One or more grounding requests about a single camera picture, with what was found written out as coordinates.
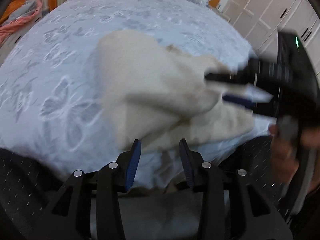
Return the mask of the person's right hand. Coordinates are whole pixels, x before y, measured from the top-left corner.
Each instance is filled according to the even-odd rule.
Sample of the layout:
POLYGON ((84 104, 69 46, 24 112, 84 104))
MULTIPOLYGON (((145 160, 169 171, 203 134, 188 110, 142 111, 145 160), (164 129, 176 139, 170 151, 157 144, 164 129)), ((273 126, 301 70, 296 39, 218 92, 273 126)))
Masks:
MULTIPOLYGON (((299 162, 292 155, 293 145, 290 141, 278 137, 277 125, 270 125, 268 130, 273 136, 271 163, 275 180, 289 183, 299 168, 299 162)), ((301 142, 306 148, 317 150, 315 169, 308 191, 310 193, 319 187, 319 127, 305 129, 301 142)))

